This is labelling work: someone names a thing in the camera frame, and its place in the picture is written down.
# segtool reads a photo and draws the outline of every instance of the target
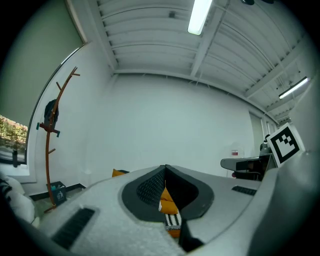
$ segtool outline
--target ceiling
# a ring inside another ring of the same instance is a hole
[[[175,76],[232,93],[281,123],[316,74],[318,56],[280,2],[214,0],[201,35],[187,32],[194,0],[98,0],[88,10],[114,73]]]

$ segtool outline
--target window sill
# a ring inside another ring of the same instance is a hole
[[[0,163],[0,170],[5,175],[16,179],[20,183],[36,182],[35,177],[30,174],[26,164],[20,164],[14,167],[12,164]]]

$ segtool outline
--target fluorescent light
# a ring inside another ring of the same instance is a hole
[[[289,88],[288,90],[286,90],[285,92],[281,93],[279,95],[280,99],[283,99],[284,97],[288,96],[289,94],[293,93],[296,89],[298,89],[299,87],[303,86],[306,84],[306,82],[308,82],[309,79],[307,77],[304,77],[302,80],[300,80],[299,82],[297,82],[294,86],[292,86],[291,88]]]
[[[194,0],[188,32],[200,35],[204,28],[212,0]]]
[[[79,48],[80,48],[80,47],[78,47],[78,48],[75,49],[73,52],[71,52],[71,53],[69,54],[69,56],[66,57],[66,58],[64,59],[64,61],[61,62],[61,65],[62,65],[63,63],[65,63],[65,62],[67,61],[67,59],[69,59],[69,57],[70,57],[72,54],[74,54]]]

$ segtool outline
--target floor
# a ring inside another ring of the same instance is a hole
[[[68,191],[66,192],[66,199],[69,200],[72,197],[74,197],[76,194],[80,193],[83,190],[83,188],[76,188],[74,190]],[[44,213],[45,210],[49,209],[51,207],[51,201],[50,198],[45,198],[45,199],[41,199],[41,200],[37,200],[34,202],[35,204],[35,211],[36,214],[39,216],[40,218],[40,222],[41,220],[50,214],[50,212],[48,213]]]

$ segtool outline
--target green roller shade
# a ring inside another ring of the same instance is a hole
[[[64,0],[50,0],[28,21],[0,73],[0,115],[28,126],[50,76],[83,44]]]

